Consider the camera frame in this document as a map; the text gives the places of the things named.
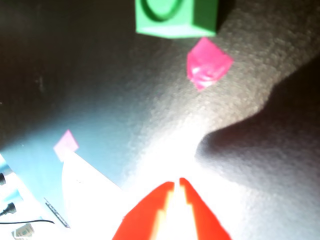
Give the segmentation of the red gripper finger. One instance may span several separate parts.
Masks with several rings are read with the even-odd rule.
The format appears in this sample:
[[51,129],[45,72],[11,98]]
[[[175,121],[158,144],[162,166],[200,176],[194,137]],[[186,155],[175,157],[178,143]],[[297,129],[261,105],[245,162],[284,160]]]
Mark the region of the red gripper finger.
[[182,177],[179,179],[179,184],[184,187],[186,201],[192,206],[197,238],[199,240],[231,240],[228,232],[191,183]]
[[114,240],[153,240],[158,230],[160,216],[166,209],[168,194],[174,183],[167,181],[152,190],[123,218]]

